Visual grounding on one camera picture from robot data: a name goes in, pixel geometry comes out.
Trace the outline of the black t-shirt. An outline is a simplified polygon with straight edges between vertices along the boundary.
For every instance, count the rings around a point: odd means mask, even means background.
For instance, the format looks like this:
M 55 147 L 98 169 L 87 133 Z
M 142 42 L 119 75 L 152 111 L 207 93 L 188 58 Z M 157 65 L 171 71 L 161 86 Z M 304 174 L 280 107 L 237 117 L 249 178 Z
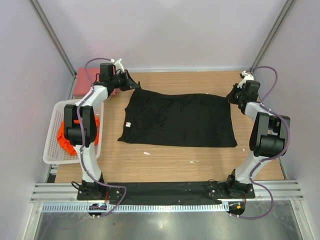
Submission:
M 118 140 L 175 147 L 238 145 L 226 97 L 205 93 L 168 95 L 145 89 L 132 93 Z

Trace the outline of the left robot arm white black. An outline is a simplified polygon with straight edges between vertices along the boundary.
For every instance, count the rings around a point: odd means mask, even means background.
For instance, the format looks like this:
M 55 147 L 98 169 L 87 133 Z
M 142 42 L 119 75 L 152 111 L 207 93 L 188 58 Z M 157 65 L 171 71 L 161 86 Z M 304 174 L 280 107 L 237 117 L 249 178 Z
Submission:
M 82 170 L 78 200 L 101 200 L 107 193 L 103 173 L 98 166 L 95 153 L 95 140 L 98 135 L 95 111 L 116 89 L 129 91 L 139 89 L 122 60 L 105 59 L 100 64 L 98 81 L 92 81 L 88 93 L 77 103 L 64 107 L 63 134 L 74 147 Z

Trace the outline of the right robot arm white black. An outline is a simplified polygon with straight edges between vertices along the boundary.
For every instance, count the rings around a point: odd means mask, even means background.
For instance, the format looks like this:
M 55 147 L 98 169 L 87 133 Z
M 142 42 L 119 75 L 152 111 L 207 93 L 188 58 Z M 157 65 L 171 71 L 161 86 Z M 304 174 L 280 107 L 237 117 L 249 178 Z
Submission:
M 253 190 L 253 180 L 270 161 L 283 156 L 290 143 L 291 119 L 274 113 L 258 102 L 260 83 L 245 80 L 233 85 L 226 96 L 241 112 L 254 120 L 249 138 L 250 153 L 244 163 L 228 176 L 225 192 L 231 198 L 240 198 Z

